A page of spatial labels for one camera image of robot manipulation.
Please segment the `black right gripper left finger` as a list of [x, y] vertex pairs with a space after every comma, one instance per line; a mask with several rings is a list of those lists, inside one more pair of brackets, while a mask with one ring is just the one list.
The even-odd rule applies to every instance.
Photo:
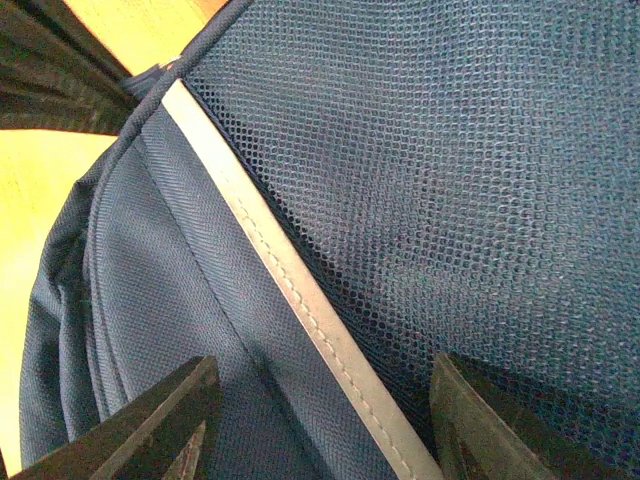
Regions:
[[206, 479], [221, 404], [216, 359], [194, 357], [16, 479]]

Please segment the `navy blue backpack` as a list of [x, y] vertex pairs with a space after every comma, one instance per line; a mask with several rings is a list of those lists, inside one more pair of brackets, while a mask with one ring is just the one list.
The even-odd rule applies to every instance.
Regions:
[[638, 477], [637, 2], [224, 7], [49, 233], [21, 461], [211, 355], [211, 478], [424, 478], [439, 353]]

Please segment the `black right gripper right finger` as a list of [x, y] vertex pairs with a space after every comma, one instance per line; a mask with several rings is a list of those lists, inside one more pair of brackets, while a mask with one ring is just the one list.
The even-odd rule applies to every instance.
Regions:
[[435, 356], [429, 392], [446, 479], [623, 479], [461, 358]]

